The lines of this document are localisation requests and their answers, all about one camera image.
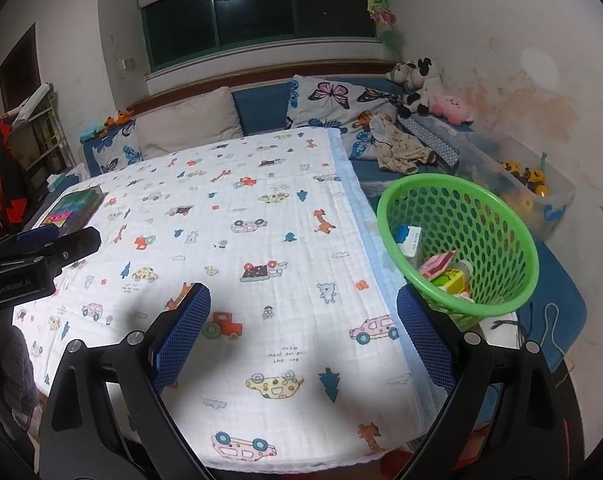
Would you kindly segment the clear plastic toy bin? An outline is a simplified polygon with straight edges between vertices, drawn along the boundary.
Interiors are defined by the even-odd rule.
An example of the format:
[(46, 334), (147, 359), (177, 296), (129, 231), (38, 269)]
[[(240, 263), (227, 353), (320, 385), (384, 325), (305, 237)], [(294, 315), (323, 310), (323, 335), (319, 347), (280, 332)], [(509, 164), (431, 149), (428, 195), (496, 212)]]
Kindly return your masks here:
[(500, 197), (537, 240), (551, 236), (576, 196), (575, 186), (544, 155), (495, 133), (462, 134), (458, 176)]

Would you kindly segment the left butterfly pillow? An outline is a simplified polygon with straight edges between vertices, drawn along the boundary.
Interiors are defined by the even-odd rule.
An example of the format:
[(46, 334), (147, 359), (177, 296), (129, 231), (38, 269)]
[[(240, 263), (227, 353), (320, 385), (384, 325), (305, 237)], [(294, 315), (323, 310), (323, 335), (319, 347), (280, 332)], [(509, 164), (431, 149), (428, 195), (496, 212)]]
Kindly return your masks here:
[(82, 149), (92, 177), (125, 169), (144, 159), (134, 119), (103, 131), (103, 136), (85, 140)]

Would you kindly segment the pink plush toy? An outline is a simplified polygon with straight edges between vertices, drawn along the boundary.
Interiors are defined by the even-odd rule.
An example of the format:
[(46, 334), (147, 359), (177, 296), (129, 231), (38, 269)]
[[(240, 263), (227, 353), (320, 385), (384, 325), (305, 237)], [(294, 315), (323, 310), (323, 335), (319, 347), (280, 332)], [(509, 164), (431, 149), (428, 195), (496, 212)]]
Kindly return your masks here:
[(454, 126), (472, 124), (474, 122), (474, 117), (466, 102), (456, 96), (435, 93), (431, 98), (429, 109), (431, 110), (431, 114), (445, 118), (449, 124)]

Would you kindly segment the blue floor mat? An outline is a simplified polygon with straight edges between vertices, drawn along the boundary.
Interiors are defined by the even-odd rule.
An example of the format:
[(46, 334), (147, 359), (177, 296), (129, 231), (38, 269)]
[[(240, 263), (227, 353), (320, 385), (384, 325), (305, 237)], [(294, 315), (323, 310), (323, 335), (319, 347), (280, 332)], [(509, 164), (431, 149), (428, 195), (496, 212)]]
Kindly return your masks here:
[(555, 372), (587, 322), (587, 307), (577, 286), (544, 242), (536, 242), (538, 284), (527, 304), (518, 310), (525, 334), (540, 344)]

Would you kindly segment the black white cow plush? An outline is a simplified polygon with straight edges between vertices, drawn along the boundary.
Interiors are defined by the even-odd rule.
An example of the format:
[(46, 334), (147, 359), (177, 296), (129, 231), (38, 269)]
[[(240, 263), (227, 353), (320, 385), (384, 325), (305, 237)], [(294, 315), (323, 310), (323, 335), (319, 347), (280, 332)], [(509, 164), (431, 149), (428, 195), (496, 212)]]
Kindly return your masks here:
[(401, 118), (408, 118), (413, 114), (431, 114), (435, 94), (445, 93), (439, 67), (430, 56), (397, 63), (385, 74), (385, 78), (402, 88), (398, 104)]

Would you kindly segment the pink snack box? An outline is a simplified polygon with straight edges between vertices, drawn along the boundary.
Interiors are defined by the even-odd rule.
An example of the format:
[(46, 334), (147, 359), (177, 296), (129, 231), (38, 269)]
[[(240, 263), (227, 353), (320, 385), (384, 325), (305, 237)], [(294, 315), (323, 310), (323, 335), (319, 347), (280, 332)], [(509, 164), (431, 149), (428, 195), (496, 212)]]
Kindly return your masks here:
[(441, 254), (431, 256), (422, 263), (419, 268), (419, 273), (428, 281), (435, 280), (439, 275), (443, 274), (450, 266), (455, 256), (458, 254), (456, 250), (452, 252), (442, 252)]

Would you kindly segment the beige pillow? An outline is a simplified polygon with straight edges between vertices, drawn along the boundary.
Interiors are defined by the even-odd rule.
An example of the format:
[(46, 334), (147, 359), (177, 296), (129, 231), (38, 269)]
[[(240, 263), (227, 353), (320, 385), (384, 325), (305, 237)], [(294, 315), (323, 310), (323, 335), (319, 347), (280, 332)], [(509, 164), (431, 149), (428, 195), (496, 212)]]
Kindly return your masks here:
[(228, 87), (138, 115), (134, 133), (144, 159), (244, 136)]

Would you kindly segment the blue white patterned cloth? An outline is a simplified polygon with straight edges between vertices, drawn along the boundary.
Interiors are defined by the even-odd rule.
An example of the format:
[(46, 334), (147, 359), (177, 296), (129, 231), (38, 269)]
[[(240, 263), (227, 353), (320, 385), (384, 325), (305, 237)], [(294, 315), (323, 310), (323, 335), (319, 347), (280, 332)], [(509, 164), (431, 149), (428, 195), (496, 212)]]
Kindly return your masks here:
[(416, 137), (438, 157), (440, 165), (449, 170), (458, 166), (461, 141), (465, 131), (452, 127), (448, 122), (431, 116), (399, 117), (397, 124), (403, 131)]

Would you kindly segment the metal shelf rack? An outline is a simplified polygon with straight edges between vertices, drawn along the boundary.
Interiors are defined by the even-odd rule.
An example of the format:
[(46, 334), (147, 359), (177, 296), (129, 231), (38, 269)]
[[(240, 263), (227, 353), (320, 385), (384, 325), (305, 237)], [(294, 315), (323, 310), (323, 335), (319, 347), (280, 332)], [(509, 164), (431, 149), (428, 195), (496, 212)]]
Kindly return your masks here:
[(53, 84), (45, 82), (18, 108), (11, 124), (10, 149), (35, 186), (75, 165), (56, 104)]

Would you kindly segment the blue white milk carton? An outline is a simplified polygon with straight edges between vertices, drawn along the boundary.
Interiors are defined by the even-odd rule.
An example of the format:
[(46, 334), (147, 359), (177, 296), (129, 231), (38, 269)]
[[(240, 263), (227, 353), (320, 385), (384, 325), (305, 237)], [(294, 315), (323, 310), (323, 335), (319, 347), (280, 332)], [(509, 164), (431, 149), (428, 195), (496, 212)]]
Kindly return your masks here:
[(394, 241), (402, 255), (414, 259), (421, 255), (422, 228), (401, 224), (394, 232)]

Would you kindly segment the green plastic mesh basket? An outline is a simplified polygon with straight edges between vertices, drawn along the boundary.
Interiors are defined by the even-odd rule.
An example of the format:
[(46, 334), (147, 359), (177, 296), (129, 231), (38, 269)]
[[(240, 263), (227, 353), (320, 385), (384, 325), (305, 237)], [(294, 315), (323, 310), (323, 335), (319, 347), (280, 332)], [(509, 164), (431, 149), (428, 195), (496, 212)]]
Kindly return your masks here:
[[(392, 183), (379, 199), (382, 242), (405, 280), (434, 310), (448, 314), (462, 330), (484, 318), (523, 307), (536, 289), (539, 257), (521, 218), (486, 188), (446, 174), (415, 174)], [(397, 226), (422, 228), (421, 255), (407, 259), (394, 241)], [(469, 291), (451, 296), (419, 273), (422, 263), (442, 252), (474, 266)]]

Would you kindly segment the clear plastic bottle yellow label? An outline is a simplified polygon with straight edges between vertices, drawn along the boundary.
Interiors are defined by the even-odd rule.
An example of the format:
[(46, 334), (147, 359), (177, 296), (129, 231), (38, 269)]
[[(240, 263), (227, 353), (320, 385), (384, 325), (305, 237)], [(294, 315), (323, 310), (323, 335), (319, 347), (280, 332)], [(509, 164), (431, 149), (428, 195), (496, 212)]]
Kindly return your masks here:
[(469, 281), (474, 273), (474, 266), (469, 260), (462, 259), (448, 266), (446, 271), (431, 281), (439, 289), (454, 296), (469, 291)]

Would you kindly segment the orange toy on headboard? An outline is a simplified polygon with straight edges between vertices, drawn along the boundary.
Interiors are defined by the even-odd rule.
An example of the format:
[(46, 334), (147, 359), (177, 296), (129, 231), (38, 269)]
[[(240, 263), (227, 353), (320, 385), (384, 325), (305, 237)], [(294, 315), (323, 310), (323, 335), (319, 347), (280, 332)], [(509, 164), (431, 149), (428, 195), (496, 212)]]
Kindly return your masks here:
[(114, 128), (117, 126), (123, 126), (131, 122), (132, 115), (128, 110), (119, 110), (114, 116), (108, 116), (105, 119), (104, 127), (105, 128)]

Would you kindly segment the colourful dark box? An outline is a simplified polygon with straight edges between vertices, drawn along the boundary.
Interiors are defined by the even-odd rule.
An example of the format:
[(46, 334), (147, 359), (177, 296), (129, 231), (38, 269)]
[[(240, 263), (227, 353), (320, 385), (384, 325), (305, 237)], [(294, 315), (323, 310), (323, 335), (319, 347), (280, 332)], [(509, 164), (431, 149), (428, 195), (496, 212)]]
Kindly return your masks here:
[(60, 198), (39, 225), (56, 226), (61, 236), (81, 230), (101, 207), (104, 196), (100, 186), (67, 194)]

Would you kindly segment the butterfly print pillow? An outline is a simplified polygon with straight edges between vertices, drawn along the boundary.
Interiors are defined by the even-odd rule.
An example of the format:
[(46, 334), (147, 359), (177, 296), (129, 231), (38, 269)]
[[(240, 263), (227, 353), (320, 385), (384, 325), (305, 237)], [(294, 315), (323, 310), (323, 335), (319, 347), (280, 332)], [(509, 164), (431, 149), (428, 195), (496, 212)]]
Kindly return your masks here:
[(350, 159), (375, 159), (379, 137), (370, 122), (381, 116), (394, 122), (399, 96), (348, 82), (295, 75), (291, 82), (286, 127), (334, 128)]

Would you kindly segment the dark window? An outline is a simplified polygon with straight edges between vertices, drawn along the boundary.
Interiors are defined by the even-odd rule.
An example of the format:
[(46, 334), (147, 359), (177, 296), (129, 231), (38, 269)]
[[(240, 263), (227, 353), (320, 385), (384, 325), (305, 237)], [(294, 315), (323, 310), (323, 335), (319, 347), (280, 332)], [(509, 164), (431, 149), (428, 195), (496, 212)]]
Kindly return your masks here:
[(153, 72), (254, 44), (375, 35), (367, 0), (157, 0), (141, 20)]

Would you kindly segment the colourful wall decoration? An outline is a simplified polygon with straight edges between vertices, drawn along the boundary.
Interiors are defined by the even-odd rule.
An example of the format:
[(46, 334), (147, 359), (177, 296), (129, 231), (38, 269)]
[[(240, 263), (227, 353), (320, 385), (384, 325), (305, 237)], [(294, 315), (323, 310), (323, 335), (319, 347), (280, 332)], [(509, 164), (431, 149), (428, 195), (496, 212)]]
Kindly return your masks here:
[(402, 40), (397, 32), (397, 18), (390, 9), (389, 0), (367, 0), (367, 13), (375, 26), (379, 42), (395, 58), (401, 58)]

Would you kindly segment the beige patterned clothes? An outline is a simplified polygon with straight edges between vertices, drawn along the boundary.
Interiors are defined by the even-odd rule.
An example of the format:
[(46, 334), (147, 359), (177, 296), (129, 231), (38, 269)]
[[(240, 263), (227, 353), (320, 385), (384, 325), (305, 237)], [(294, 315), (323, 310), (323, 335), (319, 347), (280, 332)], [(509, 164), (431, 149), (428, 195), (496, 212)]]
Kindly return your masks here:
[(420, 166), (434, 165), (436, 153), (411, 133), (403, 132), (388, 120), (388, 116), (374, 115), (370, 122), (374, 151), (382, 171), (412, 176)]

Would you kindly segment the white cartoon print blanket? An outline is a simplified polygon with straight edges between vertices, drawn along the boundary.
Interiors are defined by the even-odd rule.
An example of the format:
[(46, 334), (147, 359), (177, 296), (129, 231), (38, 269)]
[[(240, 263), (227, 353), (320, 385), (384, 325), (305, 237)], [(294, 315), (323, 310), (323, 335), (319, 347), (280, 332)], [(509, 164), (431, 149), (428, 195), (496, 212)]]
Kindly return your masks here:
[(443, 393), (397, 318), (403, 277), (337, 131), (245, 136), (93, 183), (99, 251), (13, 315), (40, 391), (71, 341), (115, 344), (200, 283), (210, 314), (163, 399), (205, 465), (350, 466), (428, 432)]

